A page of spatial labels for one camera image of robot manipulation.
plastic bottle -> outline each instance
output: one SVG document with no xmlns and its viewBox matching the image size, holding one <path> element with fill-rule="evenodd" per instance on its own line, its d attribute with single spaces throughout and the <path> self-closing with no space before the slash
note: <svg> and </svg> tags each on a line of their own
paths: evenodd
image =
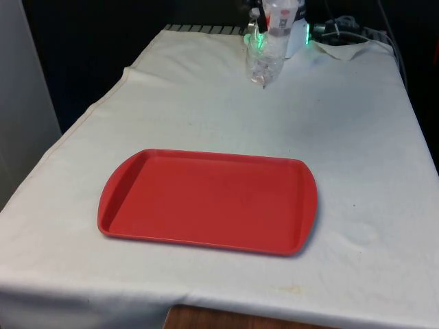
<svg viewBox="0 0 439 329">
<path fill-rule="evenodd" d="M 247 46 L 247 75 L 266 87 L 283 67 L 289 35 L 298 9 L 297 0 L 264 0 L 268 30 L 260 34 L 255 25 Z"/>
</svg>

cable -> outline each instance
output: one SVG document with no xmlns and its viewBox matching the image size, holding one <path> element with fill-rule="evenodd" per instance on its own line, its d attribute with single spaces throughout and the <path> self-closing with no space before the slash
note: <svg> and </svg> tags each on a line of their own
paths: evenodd
<svg viewBox="0 0 439 329">
<path fill-rule="evenodd" d="M 387 19 L 387 15 L 385 14 L 384 8 L 383 8 L 383 4 L 381 3 L 381 0 L 377 0 L 378 3 L 378 7 L 381 10 L 381 15 L 383 15 L 383 19 L 384 19 L 384 23 L 385 26 L 387 27 L 387 30 L 390 34 L 390 37 L 393 39 L 393 49 L 395 50 L 395 53 L 397 54 L 398 58 L 399 58 L 399 63 L 400 63 L 400 69 L 402 70 L 402 76 L 403 76 L 403 81 L 404 81 L 404 86 L 405 89 L 408 91 L 408 84 L 407 84 L 407 73 L 405 72 L 405 65 L 404 65 L 404 59 L 403 56 L 401 55 L 401 52 L 399 51 L 399 47 L 396 43 L 396 38 L 395 35 L 393 34 L 392 28 L 390 27 L 390 23 L 389 20 Z"/>
<path fill-rule="evenodd" d="M 325 36 L 334 36 L 334 35 L 336 35 L 336 34 L 337 34 L 337 32 L 330 32 L 330 33 L 322 34 L 322 36 L 323 36 L 323 37 L 325 37 Z M 377 45 L 379 45 L 381 48 L 384 48 L 385 50 L 389 51 L 389 49 L 388 49 L 387 47 L 385 47 L 385 46 L 383 45 L 383 43 L 381 43 L 381 42 L 379 42 L 379 41 L 376 41 L 376 40 L 373 40 L 373 39 L 369 39 L 367 36 L 362 36 L 361 34 L 356 34 L 356 33 L 352 33 L 352 32 L 340 31 L 340 35 L 341 35 L 341 36 L 354 36 L 354 37 L 356 37 L 356 38 L 360 38 L 360 39 L 365 40 L 365 41 L 372 41 L 372 42 L 375 42 Z M 394 43 L 393 43 L 393 41 L 392 41 L 391 39 L 389 39 L 389 41 L 390 41 L 390 45 L 391 45 L 392 47 L 394 47 Z M 393 55 L 393 57 L 394 57 L 394 59 L 395 59 L 395 61 L 396 61 L 396 64 L 399 64 L 399 60 L 398 60 L 398 58 L 396 57 L 396 54 L 392 54 L 392 55 Z"/>
<path fill-rule="evenodd" d="M 335 30 L 337 31 L 337 35 L 340 36 L 340 31 L 339 31 L 339 29 L 338 29 L 337 22 L 335 21 L 334 15 L 332 15 L 332 11 L 331 11 L 331 9 L 330 9 L 330 7 L 329 7 L 328 0 L 324 0 L 324 4 L 325 4 L 325 6 L 327 7 L 328 14 L 329 14 L 329 16 L 331 17 L 331 20 L 332 20 L 333 23 L 334 23 Z"/>
<path fill-rule="evenodd" d="M 395 49 L 395 44 L 394 44 L 393 40 L 385 32 L 378 31 L 377 29 L 371 29 L 370 27 L 365 27 L 364 29 L 382 35 L 389 42 L 389 45 L 391 45 L 392 48 Z M 395 57 L 395 60 L 396 60 L 396 64 L 398 65 L 398 69 L 401 69 L 399 56 L 397 55 L 395 50 L 394 50 L 394 57 Z"/>
</svg>

